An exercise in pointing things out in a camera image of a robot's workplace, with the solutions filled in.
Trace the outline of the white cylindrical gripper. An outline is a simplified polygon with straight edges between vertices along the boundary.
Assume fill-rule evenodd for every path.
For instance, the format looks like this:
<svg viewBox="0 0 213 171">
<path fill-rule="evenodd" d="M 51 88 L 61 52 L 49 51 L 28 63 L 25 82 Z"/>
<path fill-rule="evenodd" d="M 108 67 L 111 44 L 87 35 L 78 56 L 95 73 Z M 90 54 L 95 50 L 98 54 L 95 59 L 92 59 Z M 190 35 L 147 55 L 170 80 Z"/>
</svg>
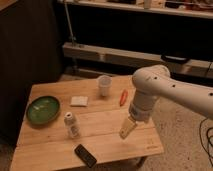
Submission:
<svg viewBox="0 0 213 171">
<path fill-rule="evenodd" d="M 158 100 L 157 96 L 145 94 L 139 90 L 135 91 L 133 100 L 129 106 L 129 113 L 131 117 L 127 117 L 121 126 L 119 135 L 125 139 L 136 127 L 136 121 L 149 122 L 153 107 Z"/>
</svg>

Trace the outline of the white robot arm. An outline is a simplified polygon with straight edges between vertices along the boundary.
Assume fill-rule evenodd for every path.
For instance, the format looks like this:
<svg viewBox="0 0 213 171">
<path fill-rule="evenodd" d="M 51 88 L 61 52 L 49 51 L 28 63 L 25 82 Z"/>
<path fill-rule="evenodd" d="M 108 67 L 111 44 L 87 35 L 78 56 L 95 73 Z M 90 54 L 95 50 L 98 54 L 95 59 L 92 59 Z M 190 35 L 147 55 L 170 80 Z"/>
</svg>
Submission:
<svg viewBox="0 0 213 171">
<path fill-rule="evenodd" d="M 119 135 L 125 139 L 142 121 L 147 123 L 159 97 L 172 100 L 213 120 L 213 88 L 181 82 L 170 77 L 164 65 L 143 67 L 134 72 L 134 97 L 129 116 L 124 120 Z"/>
</svg>

